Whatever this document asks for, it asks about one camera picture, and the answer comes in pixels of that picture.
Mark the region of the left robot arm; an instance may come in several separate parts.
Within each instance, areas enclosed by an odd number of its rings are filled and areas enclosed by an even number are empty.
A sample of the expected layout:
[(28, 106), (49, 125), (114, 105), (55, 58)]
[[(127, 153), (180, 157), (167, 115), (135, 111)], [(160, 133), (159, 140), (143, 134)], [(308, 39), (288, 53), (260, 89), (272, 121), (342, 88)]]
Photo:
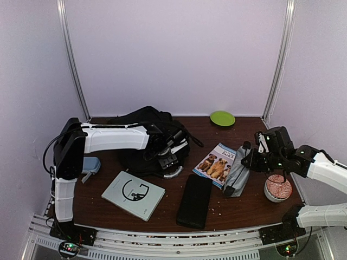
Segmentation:
[(145, 161), (157, 160), (166, 169), (177, 163), (177, 152), (188, 145), (184, 128), (176, 121), (96, 125), (70, 118), (49, 144), (53, 148), (53, 198), (57, 232), (67, 241), (78, 236), (74, 225), (75, 184), (86, 154), (108, 150), (141, 151)]

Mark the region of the grey pencil pouch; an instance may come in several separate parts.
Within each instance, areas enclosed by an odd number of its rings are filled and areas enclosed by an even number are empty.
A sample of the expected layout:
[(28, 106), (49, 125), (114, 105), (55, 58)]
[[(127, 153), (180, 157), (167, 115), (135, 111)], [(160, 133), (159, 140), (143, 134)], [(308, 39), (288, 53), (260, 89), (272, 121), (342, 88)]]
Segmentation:
[(246, 186), (250, 171), (241, 164), (241, 160), (248, 155), (250, 147), (250, 142), (245, 141), (236, 151), (234, 162), (223, 186), (223, 194), (226, 198), (239, 197)]

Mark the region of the black student bag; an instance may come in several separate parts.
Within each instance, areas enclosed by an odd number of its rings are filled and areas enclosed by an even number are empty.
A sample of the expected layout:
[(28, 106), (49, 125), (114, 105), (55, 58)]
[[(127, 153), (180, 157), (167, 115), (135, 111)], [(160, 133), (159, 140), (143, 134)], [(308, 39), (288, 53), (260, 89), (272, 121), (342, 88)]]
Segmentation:
[[(182, 123), (173, 119), (169, 112), (158, 111), (152, 106), (140, 108), (124, 116), (111, 118), (107, 123), (109, 125), (138, 123), (149, 130), (150, 137), (145, 149), (123, 149), (117, 152), (118, 160), (126, 168), (126, 172), (139, 178), (146, 176), (156, 176), (163, 179), (175, 178), (184, 169), (185, 159), (190, 152), (190, 141), (199, 147), (204, 147), (203, 142), (194, 137)], [(186, 132), (188, 145), (175, 153), (179, 161), (178, 164), (163, 170), (155, 156), (169, 148), (169, 138), (179, 130)]]

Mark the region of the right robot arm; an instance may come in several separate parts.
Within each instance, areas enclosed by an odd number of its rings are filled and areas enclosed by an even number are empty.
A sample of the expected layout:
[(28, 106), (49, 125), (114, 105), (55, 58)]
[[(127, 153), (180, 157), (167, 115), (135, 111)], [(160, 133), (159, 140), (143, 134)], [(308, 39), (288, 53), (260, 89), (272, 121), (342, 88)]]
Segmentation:
[[(298, 149), (280, 147), (259, 152), (253, 148), (241, 164), (255, 172), (282, 170), (325, 183), (346, 193), (346, 166), (333, 160), (323, 149), (308, 145)], [(323, 206), (295, 205), (283, 216), (278, 235), (291, 238), (299, 228), (314, 226), (342, 226), (346, 228), (346, 203)]]

